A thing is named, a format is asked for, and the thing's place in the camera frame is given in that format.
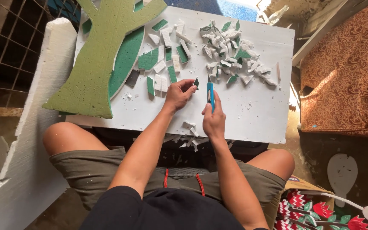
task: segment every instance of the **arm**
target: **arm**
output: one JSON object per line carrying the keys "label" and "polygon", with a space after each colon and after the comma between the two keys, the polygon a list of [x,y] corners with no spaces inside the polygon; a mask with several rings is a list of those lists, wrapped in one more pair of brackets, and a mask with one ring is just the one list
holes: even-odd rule
{"label": "arm", "polygon": [[156,168],[167,127],[176,111],[187,104],[197,89],[192,83],[194,79],[187,79],[168,87],[163,108],[131,145],[108,189],[129,186],[143,198],[144,188]]}
{"label": "arm", "polygon": [[268,229],[260,203],[224,139],[225,114],[216,91],[214,91],[214,98],[214,113],[211,113],[211,104],[207,103],[202,111],[204,115],[202,126],[212,143],[217,158],[222,200],[245,229],[252,230],[258,227]]}

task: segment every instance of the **white styrofoam board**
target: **white styrofoam board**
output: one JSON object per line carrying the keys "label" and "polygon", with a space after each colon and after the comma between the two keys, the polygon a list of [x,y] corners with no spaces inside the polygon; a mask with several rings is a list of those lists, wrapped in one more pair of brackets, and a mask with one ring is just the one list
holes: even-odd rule
{"label": "white styrofoam board", "polygon": [[[222,27],[228,21],[232,21],[235,24],[237,20],[210,13],[167,7],[157,19],[146,25],[145,39],[139,53],[140,55],[158,47],[152,45],[153,43],[147,35],[148,33],[153,33],[151,27],[161,18],[166,19],[170,24],[176,24],[179,18],[185,21],[186,26],[184,27],[183,33],[194,41],[194,44],[188,47],[192,53],[192,58],[188,63],[180,64],[181,72],[176,75],[178,81],[198,77],[200,87],[190,98],[186,107],[176,113],[167,129],[167,133],[191,134],[188,129],[182,128],[181,125],[184,120],[202,124],[203,116],[201,115],[201,111],[207,102],[207,73],[205,65],[213,62],[203,53],[203,42],[205,43],[207,39],[203,39],[200,36],[199,28],[207,26],[211,22],[210,20],[215,20],[218,28]],[[247,86],[244,86],[239,78],[236,82],[227,86],[225,82],[229,76],[221,76],[220,83],[215,83],[214,89],[220,95],[223,110],[227,115],[225,138],[255,142],[285,143],[294,30],[241,20],[240,29],[242,31],[241,38],[254,43],[255,47],[253,50],[261,54],[260,60],[264,63],[265,67],[275,70],[276,63],[280,63],[282,81],[279,86],[282,87],[282,90],[280,91],[278,86],[267,85],[258,76],[253,77]],[[173,43],[172,55],[175,55],[177,54],[175,48],[180,44],[180,39],[176,37],[175,33],[170,34],[170,37]],[[78,37],[77,43],[78,45],[82,45],[84,41],[85,38],[80,36]],[[159,75],[168,76],[167,68],[162,70]],[[240,76],[246,75],[250,75],[250,73],[245,72],[244,74],[240,74]],[[119,92],[120,95],[126,93],[139,93],[143,97],[133,98],[130,101],[122,100],[120,97],[114,97],[110,101],[113,119],[72,115],[67,116],[66,121],[96,127],[143,130],[156,117],[163,106],[165,98],[147,97],[146,79],[142,75],[139,76],[139,80],[134,88],[124,85]],[[196,130],[201,137],[206,137],[201,125]]]}
{"label": "white styrofoam board", "polygon": [[69,77],[76,31],[68,19],[46,25],[41,53],[25,107],[0,173],[0,229],[22,230],[48,208],[68,187],[51,165],[42,144],[44,131],[63,121],[42,104]]}

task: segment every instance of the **cardboard box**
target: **cardboard box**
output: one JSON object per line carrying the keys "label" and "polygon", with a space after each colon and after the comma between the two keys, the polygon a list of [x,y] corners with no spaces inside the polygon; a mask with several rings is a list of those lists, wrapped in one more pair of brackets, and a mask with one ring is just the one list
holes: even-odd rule
{"label": "cardboard box", "polygon": [[[266,218],[266,222],[268,223],[269,229],[273,229],[273,225],[275,223],[276,214],[278,213],[278,206],[281,199],[281,196],[284,192],[288,190],[293,189],[299,189],[299,190],[314,190],[314,191],[321,191],[326,192],[329,194],[333,194],[330,191],[324,190],[323,188],[320,188],[318,186],[314,186],[309,182],[306,182],[296,176],[291,176],[289,180],[286,182],[285,189],[282,191],[279,191],[279,193],[272,199],[269,204],[267,204],[263,208],[263,213]],[[333,210],[333,207],[335,206],[335,199],[327,196],[316,196],[313,198],[313,202],[326,202],[326,205],[330,206],[329,210]]]}

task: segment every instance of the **black shirt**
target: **black shirt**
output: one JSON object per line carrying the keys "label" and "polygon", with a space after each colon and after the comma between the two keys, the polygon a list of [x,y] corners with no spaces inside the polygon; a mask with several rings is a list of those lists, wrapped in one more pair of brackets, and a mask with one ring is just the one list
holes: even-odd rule
{"label": "black shirt", "polygon": [[137,191],[117,186],[106,191],[84,220],[81,230],[244,229],[218,201],[180,189],[158,189],[141,201]]}

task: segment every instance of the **hand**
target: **hand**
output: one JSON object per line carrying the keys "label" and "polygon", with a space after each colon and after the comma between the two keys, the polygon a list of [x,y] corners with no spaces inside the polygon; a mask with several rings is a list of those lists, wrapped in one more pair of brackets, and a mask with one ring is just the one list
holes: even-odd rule
{"label": "hand", "polygon": [[202,128],[211,142],[224,139],[226,118],[224,112],[222,112],[221,100],[217,91],[214,91],[214,99],[214,113],[212,113],[212,106],[210,103],[207,103],[204,110],[201,112],[201,114],[204,115]]}
{"label": "hand", "polygon": [[194,79],[185,79],[172,83],[168,87],[163,109],[171,112],[177,112],[182,109],[191,95],[197,90],[197,86],[194,86],[193,83]]}

